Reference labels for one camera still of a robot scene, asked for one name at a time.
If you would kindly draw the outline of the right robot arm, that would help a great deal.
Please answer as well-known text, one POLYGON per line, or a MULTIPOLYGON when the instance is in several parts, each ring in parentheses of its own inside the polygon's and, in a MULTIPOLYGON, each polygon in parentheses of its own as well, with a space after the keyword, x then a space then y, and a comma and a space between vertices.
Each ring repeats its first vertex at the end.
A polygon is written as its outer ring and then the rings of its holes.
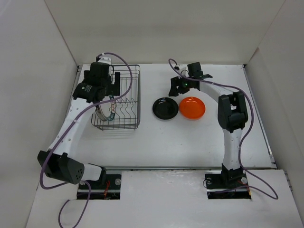
POLYGON ((206 188, 224 190, 239 187, 245 176, 239 158, 242 132, 248 121, 245 94, 239 89, 231 91, 226 85, 207 81, 211 76, 203 74, 198 62, 187 67, 173 66, 173 63, 175 60, 170 59, 169 65, 178 75, 171 79, 170 96, 178 96, 196 88, 218 104, 218 123, 224 134, 224 158, 220 173, 205 175, 206 188))

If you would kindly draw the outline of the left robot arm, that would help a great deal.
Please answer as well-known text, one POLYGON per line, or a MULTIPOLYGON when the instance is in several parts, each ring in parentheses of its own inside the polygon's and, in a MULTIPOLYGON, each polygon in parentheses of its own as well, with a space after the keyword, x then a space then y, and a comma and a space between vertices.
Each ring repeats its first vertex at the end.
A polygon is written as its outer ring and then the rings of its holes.
POLYGON ((76 161, 75 154, 84 128, 96 108, 106 103, 106 97, 120 94, 120 78, 117 77, 113 83, 112 72, 110 58, 93 62, 84 71, 84 78, 74 89, 68 114, 56 139, 47 151, 38 153, 42 168, 40 185, 43 189, 49 188, 43 182, 44 176, 59 180, 62 185, 90 181, 99 189, 106 184, 104 167, 76 161))

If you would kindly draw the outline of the white plate red characters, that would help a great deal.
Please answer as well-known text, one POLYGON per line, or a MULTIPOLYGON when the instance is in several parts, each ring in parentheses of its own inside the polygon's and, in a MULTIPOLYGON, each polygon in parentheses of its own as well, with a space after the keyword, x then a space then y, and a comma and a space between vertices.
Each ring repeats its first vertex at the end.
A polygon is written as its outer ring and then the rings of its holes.
POLYGON ((96 106, 95 114, 101 121, 103 121, 103 122, 107 121, 107 118, 105 117, 105 115, 99 105, 96 106))

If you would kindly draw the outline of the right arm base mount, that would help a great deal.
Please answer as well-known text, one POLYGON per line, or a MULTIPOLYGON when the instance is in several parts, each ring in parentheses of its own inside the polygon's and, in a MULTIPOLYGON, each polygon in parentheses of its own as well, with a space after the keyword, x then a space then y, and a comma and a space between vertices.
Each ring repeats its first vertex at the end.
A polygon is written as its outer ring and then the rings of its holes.
POLYGON ((209 200, 251 199, 246 174, 234 180, 225 181, 220 173, 207 173, 203 183, 209 200))

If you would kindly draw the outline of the white plate dark rim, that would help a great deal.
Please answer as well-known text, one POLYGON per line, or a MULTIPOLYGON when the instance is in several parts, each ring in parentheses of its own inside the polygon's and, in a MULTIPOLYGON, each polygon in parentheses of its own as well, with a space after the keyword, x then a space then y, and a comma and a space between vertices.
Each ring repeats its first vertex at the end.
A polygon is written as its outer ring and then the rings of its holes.
POLYGON ((111 103, 111 107, 109 109, 110 114, 108 116, 105 117, 105 119, 107 121, 113 121, 115 118, 115 114, 116 114, 116 100, 114 98, 113 95, 109 95, 109 99, 110 99, 110 103, 111 103))

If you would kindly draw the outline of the black plate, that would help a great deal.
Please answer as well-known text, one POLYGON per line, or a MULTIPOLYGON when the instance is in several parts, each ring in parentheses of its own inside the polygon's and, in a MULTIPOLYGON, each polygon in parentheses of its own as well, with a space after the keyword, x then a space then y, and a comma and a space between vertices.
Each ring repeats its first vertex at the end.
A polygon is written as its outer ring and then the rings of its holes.
POLYGON ((152 105, 154 115, 161 120, 170 120, 179 112, 177 102, 169 97, 157 99, 152 105))

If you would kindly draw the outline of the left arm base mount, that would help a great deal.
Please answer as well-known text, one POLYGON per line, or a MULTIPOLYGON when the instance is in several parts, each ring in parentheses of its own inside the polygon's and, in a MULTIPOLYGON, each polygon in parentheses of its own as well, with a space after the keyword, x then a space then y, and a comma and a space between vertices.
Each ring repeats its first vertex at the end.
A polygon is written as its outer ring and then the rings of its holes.
POLYGON ((122 174, 110 173, 106 175, 104 183, 91 181, 90 200, 119 200, 121 193, 122 174))

